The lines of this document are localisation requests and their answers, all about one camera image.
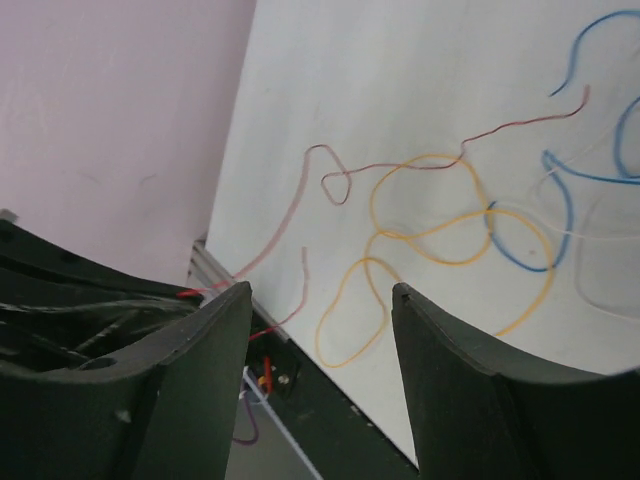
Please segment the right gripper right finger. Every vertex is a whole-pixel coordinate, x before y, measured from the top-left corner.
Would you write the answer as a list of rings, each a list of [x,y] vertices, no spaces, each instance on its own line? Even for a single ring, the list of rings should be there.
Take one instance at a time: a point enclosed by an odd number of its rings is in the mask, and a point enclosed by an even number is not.
[[[446,312],[410,285],[392,323],[423,479],[635,479],[639,372],[542,359]]]

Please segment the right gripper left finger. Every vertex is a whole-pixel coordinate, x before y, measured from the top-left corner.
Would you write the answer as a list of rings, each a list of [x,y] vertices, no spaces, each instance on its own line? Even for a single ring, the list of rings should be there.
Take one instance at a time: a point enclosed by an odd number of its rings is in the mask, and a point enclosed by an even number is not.
[[[78,370],[1,371],[5,479],[221,479],[252,319],[239,282]]]

